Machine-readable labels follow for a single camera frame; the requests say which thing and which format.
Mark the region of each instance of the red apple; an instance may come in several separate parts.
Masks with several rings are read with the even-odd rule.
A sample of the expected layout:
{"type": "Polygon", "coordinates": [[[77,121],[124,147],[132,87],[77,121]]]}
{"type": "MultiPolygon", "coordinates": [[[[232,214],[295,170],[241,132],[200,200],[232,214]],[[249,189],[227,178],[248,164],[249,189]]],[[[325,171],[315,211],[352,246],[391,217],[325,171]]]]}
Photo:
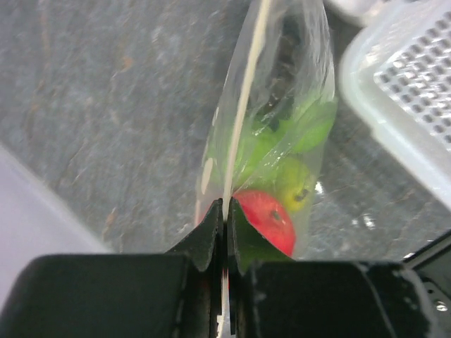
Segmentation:
{"type": "Polygon", "coordinates": [[[282,204],[270,194],[259,190],[242,190],[233,197],[240,202],[249,223],[277,249],[291,256],[296,233],[282,204]]]}

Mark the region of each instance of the gray stone countertop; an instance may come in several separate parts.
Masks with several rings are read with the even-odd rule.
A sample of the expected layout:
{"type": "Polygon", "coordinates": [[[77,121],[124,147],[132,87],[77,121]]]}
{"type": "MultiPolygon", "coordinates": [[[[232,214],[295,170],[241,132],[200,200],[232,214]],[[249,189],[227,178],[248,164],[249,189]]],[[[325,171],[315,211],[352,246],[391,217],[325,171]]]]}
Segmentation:
{"type": "MultiPolygon", "coordinates": [[[[193,227],[194,184],[248,0],[6,0],[0,142],[119,252],[193,227]]],[[[357,31],[330,15],[337,61],[357,31]]],[[[340,103],[305,258],[389,258],[450,212],[340,103]]]]}

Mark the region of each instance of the black plastic part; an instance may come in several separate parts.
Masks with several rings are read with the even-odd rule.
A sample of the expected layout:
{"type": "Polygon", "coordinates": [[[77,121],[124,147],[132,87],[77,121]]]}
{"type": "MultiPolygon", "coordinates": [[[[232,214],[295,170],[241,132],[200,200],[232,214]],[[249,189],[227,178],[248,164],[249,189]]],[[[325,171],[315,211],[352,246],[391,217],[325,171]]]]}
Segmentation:
{"type": "Polygon", "coordinates": [[[440,326],[451,337],[451,231],[405,260],[428,290],[440,326]]]}
{"type": "Polygon", "coordinates": [[[250,264],[254,261],[291,261],[291,258],[277,250],[249,224],[240,203],[236,199],[230,201],[225,236],[227,238],[227,268],[230,285],[230,332],[235,334],[236,291],[239,289],[239,281],[250,264]]]}
{"type": "Polygon", "coordinates": [[[421,282],[395,263],[256,263],[237,296],[237,337],[442,337],[421,282]]]}
{"type": "Polygon", "coordinates": [[[215,337],[222,228],[215,201],[170,253],[38,258],[6,302],[0,337],[215,337]]]}

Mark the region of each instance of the clear plastic bag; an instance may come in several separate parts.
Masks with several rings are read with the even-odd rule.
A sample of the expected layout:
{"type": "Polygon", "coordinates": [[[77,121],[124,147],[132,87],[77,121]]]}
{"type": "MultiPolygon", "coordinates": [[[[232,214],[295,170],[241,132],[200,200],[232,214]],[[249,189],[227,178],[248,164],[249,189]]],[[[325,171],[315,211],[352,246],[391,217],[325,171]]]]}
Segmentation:
{"type": "Polygon", "coordinates": [[[270,242],[301,254],[334,94],[323,2],[253,0],[206,143],[196,224],[214,199],[227,216],[234,196],[270,242]]]}

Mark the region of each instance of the perforated basket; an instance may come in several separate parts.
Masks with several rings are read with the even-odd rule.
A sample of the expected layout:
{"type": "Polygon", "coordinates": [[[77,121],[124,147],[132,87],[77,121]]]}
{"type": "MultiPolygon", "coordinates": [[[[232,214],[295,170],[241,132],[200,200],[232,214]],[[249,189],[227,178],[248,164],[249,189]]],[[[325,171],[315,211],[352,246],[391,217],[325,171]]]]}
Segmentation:
{"type": "Polygon", "coordinates": [[[348,47],[344,98],[451,209],[451,1],[392,1],[348,47]]]}

